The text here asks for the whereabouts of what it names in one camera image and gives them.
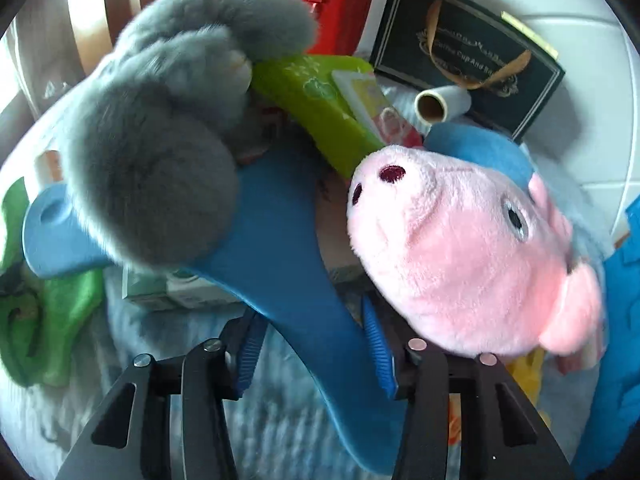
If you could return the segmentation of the grey plush toy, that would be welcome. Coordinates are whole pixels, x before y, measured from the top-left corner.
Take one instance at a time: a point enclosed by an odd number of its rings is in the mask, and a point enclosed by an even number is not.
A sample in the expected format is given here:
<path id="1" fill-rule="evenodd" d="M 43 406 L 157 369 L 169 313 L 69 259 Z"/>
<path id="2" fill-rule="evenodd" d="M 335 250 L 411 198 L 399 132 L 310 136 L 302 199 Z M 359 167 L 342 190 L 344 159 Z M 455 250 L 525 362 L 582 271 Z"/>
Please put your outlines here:
<path id="1" fill-rule="evenodd" d="M 228 232 L 266 144 L 254 66 L 310 49 L 303 0 L 156 0 L 78 87 L 58 138 L 80 225 L 113 260 L 174 270 Z"/>

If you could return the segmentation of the blue plastic storage crate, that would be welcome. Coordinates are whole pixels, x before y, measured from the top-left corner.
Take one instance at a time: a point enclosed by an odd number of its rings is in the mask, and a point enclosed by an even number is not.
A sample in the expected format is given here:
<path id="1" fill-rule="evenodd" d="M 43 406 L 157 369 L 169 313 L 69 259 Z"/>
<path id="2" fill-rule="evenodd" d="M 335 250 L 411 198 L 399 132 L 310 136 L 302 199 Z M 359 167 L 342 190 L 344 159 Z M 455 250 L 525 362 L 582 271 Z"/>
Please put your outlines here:
<path id="1" fill-rule="evenodd" d="M 573 460 L 579 479 L 611 466 L 639 421 L 639 203 L 626 215 L 630 234 L 604 263 L 608 348 Z"/>

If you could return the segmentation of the green cloth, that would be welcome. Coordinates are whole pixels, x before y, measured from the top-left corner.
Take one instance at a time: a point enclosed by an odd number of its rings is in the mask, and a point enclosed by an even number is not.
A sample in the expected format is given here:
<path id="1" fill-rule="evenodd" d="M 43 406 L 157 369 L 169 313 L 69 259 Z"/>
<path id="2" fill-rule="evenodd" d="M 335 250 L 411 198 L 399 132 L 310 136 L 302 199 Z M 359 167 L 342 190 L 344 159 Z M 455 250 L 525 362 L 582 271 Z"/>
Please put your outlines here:
<path id="1" fill-rule="evenodd" d="M 75 340 L 103 302 L 103 273 L 36 278 L 22 248 L 28 205 L 19 178 L 1 200 L 1 364 L 22 387 L 63 387 Z"/>

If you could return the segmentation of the pink pig plush blue shirt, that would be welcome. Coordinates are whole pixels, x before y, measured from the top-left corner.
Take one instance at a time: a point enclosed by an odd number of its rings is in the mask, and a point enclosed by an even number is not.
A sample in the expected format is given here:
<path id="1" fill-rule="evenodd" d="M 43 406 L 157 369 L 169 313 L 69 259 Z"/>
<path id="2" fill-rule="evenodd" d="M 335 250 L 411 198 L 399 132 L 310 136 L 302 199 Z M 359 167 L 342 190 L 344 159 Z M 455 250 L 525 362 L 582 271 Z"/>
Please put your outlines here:
<path id="1" fill-rule="evenodd" d="M 603 323 L 598 274 L 521 149 L 499 133 L 435 126 L 352 175 L 352 250 L 383 297 L 440 348 L 569 356 Z"/>

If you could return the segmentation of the lint roller refill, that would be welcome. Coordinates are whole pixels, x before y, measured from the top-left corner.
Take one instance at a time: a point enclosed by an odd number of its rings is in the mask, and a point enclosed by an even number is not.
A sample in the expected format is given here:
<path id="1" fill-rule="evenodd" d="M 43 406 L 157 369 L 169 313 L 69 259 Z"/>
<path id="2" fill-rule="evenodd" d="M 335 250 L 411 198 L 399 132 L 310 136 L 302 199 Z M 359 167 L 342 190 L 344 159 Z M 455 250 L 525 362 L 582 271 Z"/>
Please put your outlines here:
<path id="1" fill-rule="evenodd" d="M 413 102 L 416 116 L 429 126 L 451 122 L 465 115 L 471 106 L 470 92 L 455 84 L 423 90 Z"/>

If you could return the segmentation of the green wet wipes pack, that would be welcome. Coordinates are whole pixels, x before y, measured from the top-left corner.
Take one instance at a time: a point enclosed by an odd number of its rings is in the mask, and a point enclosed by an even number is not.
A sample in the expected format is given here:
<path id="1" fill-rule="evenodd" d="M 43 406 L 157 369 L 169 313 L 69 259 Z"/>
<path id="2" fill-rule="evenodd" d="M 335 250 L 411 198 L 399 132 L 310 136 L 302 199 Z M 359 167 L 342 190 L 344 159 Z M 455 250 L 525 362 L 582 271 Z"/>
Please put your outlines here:
<path id="1" fill-rule="evenodd" d="M 354 117 L 334 84 L 334 70 L 373 73 L 361 58 L 301 54 L 255 63 L 252 89 L 306 129 L 329 165 L 348 180 L 383 142 Z"/>

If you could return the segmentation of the yellow sticky note pad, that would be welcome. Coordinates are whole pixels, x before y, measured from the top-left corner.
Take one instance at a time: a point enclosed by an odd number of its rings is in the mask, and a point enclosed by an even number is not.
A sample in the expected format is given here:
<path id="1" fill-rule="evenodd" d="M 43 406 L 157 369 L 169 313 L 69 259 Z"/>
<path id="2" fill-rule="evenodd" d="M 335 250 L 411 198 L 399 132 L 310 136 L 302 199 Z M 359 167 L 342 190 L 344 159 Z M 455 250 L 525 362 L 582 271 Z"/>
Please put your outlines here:
<path id="1" fill-rule="evenodd" d="M 518 30 L 521 34 L 526 36 L 529 40 L 532 40 L 538 47 L 540 47 L 544 52 L 547 52 L 555 61 L 559 58 L 559 51 L 552 47 L 548 41 L 544 40 L 540 35 L 533 31 L 533 29 L 529 28 L 526 24 L 521 22 L 518 18 L 513 16 L 512 14 L 502 11 L 500 14 L 503 21 L 507 22 L 513 28 Z"/>

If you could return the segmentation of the black gift box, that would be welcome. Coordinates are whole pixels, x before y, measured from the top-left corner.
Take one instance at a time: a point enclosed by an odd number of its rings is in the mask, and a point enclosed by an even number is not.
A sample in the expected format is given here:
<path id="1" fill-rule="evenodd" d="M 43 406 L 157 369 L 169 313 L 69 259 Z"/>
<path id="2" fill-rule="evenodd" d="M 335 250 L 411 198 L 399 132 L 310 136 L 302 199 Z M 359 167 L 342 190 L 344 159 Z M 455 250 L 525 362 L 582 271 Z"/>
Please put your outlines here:
<path id="1" fill-rule="evenodd" d="M 474 122 L 518 140 L 565 72 L 535 41 L 472 0 L 386 0 L 370 64 L 408 86 L 457 84 Z"/>

